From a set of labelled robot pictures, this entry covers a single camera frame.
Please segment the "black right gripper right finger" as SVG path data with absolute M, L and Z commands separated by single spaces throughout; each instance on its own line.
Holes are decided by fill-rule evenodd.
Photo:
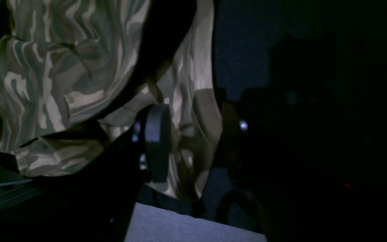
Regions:
M 328 88 L 334 46 L 285 36 L 270 83 L 222 103 L 224 204 L 252 199 L 242 207 L 269 242 L 387 242 L 387 155 L 361 144 Z

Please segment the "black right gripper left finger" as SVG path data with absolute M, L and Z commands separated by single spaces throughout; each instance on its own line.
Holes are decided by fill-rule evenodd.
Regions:
M 152 178 L 163 181 L 169 152 L 170 109 L 156 104 L 71 175 L 24 177 L 15 156 L 0 153 L 0 167 L 22 177 L 0 193 L 0 242 L 123 242 L 143 182 L 140 156 L 153 156 Z

